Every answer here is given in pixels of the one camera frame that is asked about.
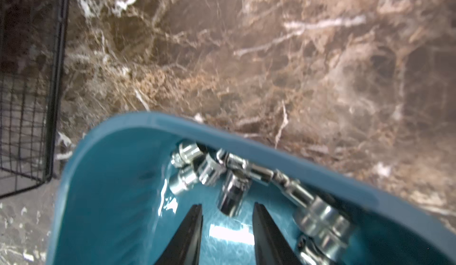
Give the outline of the chrome socket two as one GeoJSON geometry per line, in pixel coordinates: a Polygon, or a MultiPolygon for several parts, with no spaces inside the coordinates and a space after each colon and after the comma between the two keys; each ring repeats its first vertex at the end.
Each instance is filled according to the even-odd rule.
{"type": "Polygon", "coordinates": [[[179,196],[185,191],[193,189],[194,185],[200,182],[197,171],[193,165],[188,165],[180,169],[169,180],[169,189],[175,196],[179,196]]]}

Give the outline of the chrome socket three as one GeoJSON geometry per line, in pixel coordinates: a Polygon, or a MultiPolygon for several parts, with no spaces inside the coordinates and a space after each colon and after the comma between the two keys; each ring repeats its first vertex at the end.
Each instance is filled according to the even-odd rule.
{"type": "Polygon", "coordinates": [[[197,168],[198,179],[205,186],[214,185],[226,172],[227,168],[211,154],[206,154],[204,160],[197,168]]]}

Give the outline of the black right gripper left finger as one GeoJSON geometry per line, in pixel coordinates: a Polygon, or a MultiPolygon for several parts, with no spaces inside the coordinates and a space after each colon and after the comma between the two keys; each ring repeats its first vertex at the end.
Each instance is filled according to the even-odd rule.
{"type": "Polygon", "coordinates": [[[187,212],[156,265],[198,265],[203,230],[203,207],[193,205],[187,212]]]}

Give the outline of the teal plastic storage box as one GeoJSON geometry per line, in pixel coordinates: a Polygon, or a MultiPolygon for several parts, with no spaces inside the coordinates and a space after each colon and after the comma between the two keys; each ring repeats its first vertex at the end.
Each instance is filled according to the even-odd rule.
{"type": "Polygon", "coordinates": [[[158,112],[116,116],[85,136],[66,164],[47,250],[49,265],[152,265],[190,208],[202,206],[199,263],[255,264],[252,214],[263,204],[291,249],[301,231],[297,206],[273,184],[253,183],[239,215],[217,208],[222,182],[174,196],[171,153],[182,141],[226,148],[298,180],[350,217],[355,230],[343,250],[330,234],[320,249],[342,265],[453,265],[456,236],[435,218],[386,192],[308,160],[158,112]]]}

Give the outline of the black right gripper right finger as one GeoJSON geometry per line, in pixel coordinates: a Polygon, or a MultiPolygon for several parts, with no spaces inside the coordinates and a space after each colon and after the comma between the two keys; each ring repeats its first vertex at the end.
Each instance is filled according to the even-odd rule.
{"type": "Polygon", "coordinates": [[[257,265],[301,265],[263,204],[254,204],[252,225],[257,265]]]}

